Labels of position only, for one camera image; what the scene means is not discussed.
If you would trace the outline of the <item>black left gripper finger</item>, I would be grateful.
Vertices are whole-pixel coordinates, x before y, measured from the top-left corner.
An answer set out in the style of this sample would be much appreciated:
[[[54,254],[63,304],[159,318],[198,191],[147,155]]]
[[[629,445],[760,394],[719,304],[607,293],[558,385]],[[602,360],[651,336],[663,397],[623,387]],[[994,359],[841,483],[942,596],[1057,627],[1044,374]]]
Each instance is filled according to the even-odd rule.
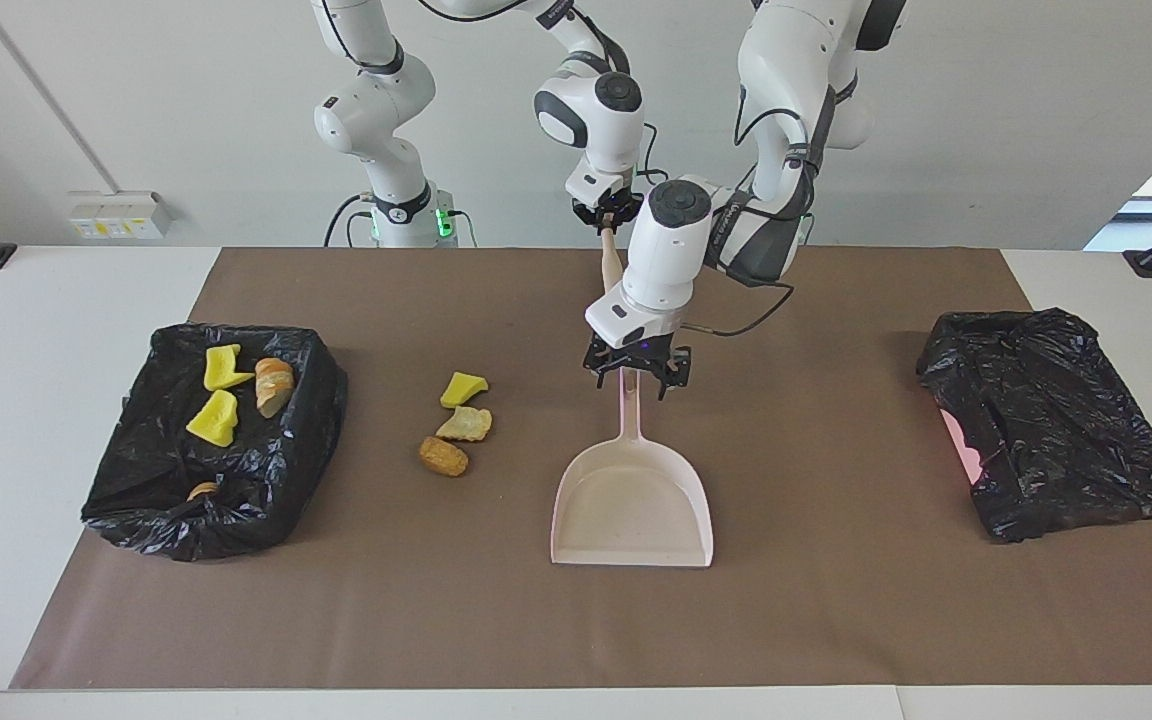
[[[582,366],[596,378],[596,388],[602,388],[608,373],[617,372],[626,364],[626,354],[608,344],[589,344]]]
[[[652,353],[647,359],[647,366],[649,372],[655,377],[659,384],[657,393],[659,401],[664,401],[669,389],[685,387],[689,384],[691,364],[692,348],[690,346],[679,346]]]

